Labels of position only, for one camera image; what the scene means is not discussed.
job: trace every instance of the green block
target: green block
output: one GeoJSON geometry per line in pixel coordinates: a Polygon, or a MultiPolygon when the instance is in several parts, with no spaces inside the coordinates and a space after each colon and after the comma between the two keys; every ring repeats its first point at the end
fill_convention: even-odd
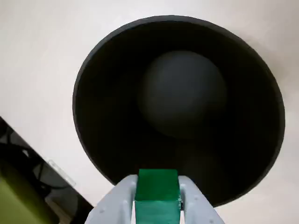
{"type": "Polygon", "coordinates": [[[181,195],[174,169],[140,169],[135,195],[136,224],[179,224],[181,195]]]}

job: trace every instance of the white surface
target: white surface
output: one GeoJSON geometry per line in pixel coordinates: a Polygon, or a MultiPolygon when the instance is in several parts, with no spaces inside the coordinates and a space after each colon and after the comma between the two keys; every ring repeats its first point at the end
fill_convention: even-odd
{"type": "Polygon", "coordinates": [[[84,153],[72,118],[77,72],[90,50],[125,23],[177,14],[244,39],[281,88],[285,140],[273,169],[217,209],[229,224],[299,223],[299,2],[296,0],[0,0],[0,116],[95,205],[112,185],[84,153]]]}

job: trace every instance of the black cable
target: black cable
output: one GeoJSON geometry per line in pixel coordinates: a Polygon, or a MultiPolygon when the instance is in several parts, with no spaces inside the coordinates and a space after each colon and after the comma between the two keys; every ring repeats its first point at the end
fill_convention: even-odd
{"type": "Polygon", "coordinates": [[[41,177],[42,177],[42,172],[43,172],[43,166],[44,166],[44,164],[45,164],[45,162],[43,161],[43,162],[41,163],[40,168],[39,168],[39,173],[38,173],[38,177],[37,177],[37,179],[38,179],[39,181],[41,181],[41,177]]]}

